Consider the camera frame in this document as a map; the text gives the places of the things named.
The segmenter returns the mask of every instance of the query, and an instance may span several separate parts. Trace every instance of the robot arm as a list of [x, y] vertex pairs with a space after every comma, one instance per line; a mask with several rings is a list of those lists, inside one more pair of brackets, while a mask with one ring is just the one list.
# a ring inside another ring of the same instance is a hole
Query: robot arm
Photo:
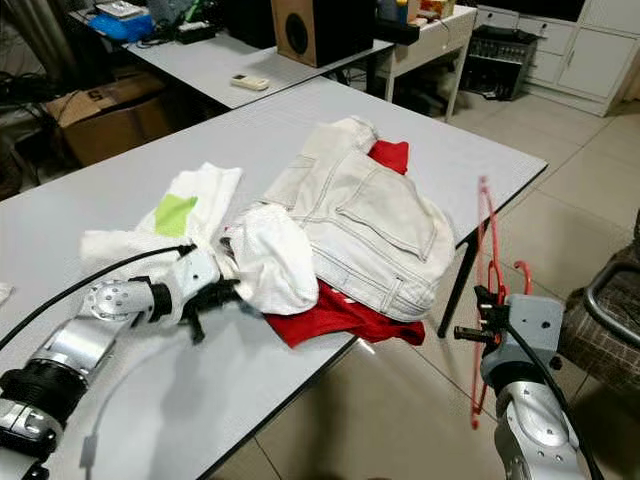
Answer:
[[497, 396], [494, 439], [507, 479], [584, 479], [579, 442], [543, 375], [509, 333], [514, 328], [544, 365], [552, 361], [562, 323], [562, 304], [532, 295], [511, 295], [498, 305], [476, 287], [483, 330], [456, 327], [455, 338], [485, 343], [480, 372]]
[[112, 356], [118, 335], [142, 325], [186, 319], [203, 338], [196, 309], [235, 298], [218, 283], [215, 260], [202, 250], [181, 257], [158, 283], [147, 277], [89, 288], [78, 314], [62, 324], [19, 370], [0, 378], [0, 480], [44, 479], [67, 420]]

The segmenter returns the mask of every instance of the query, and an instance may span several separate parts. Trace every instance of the jacket pocket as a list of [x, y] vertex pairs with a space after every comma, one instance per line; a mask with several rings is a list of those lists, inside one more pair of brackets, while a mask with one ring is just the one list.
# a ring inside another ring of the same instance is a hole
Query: jacket pocket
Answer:
[[315, 160], [309, 157], [298, 156], [276, 178], [269, 189], [263, 195], [264, 201], [277, 203], [287, 210], [295, 207], [298, 200], [298, 192], [307, 175], [311, 172]]
[[391, 171], [374, 170], [336, 212], [421, 261], [427, 260], [436, 231], [433, 217], [411, 180]]

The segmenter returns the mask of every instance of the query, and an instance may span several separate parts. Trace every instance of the white denim jacket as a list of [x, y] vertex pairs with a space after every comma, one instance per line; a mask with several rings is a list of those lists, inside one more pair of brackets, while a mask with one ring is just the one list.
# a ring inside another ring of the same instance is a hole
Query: white denim jacket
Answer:
[[318, 126], [263, 201], [306, 232], [316, 275], [395, 320], [420, 320], [453, 259], [442, 212], [404, 175], [367, 156], [377, 140], [357, 117]]

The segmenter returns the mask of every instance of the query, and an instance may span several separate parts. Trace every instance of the white table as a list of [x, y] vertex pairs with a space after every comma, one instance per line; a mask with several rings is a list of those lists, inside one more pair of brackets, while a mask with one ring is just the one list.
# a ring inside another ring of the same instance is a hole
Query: white table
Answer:
[[[72, 12], [76, 20], [87, 23], [88, 9]], [[390, 50], [392, 43], [374, 40], [373, 48], [320, 68], [310, 67], [282, 55], [276, 48], [259, 50], [221, 32], [209, 40], [183, 45], [169, 42], [150, 48], [130, 45], [127, 50], [154, 67], [222, 103], [238, 108], [274, 93], [344, 67], [356, 60]], [[230, 85], [237, 74], [269, 79], [269, 88], [254, 92]]]
[[[326, 79], [233, 110], [0, 203], [0, 279], [16, 286], [0, 307], [0, 334], [79, 277], [78, 239], [87, 229], [131, 229], [170, 180], [204, 161], [245, 170], [228, 217], [254, 200], [294, 158], [317, 122], [351, 114], [383, 138], [411, 145], [409, 175], [451, 219], [457, 240], [476, 228], [478, 176], [497, 206], [546, 164]], [[19, 368], [72, 309], [55, 307], [0, 355]], [[261, 319], [234, 306], [202, 318], [205, 342], [182, 335], [125, 339], [72, 415], [48, 465], [52, 478], [84, 478], [78, 468], [109, 389], [148, 351], [104, 410], [93, 479], [193, 479], [219, 465], [352, 341], [331, 334], [289, 349]]]
[[467, 56], [469, 40], [473, 33], [476, 9], [456, 5], [453, 15], [443, 21], [428, 23], [420, 29], [418, 41], [408, 45], [396, 45], [393, 53], [380, 67], [379, 75], [386, 78], [385, 98], [391, 102], [395, 79], [415, 68], [425, 65], [445, 54], [458, 51], [455, 82], [449, 94], [446, 121], [451, 119], [458, 95], [458, 85], [462, 76], [464, 60]]

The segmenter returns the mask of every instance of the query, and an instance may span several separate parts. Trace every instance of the air conditioner remote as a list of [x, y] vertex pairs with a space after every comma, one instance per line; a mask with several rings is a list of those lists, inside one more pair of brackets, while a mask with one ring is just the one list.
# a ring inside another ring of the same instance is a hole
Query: air conditioner remote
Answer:
[[249, 90], [264, 90], [269, 87], [269, 80], [260, 77], [250, 77], [248, 75], [235, 75], [231, 78], [231, 85], [248, 88]]

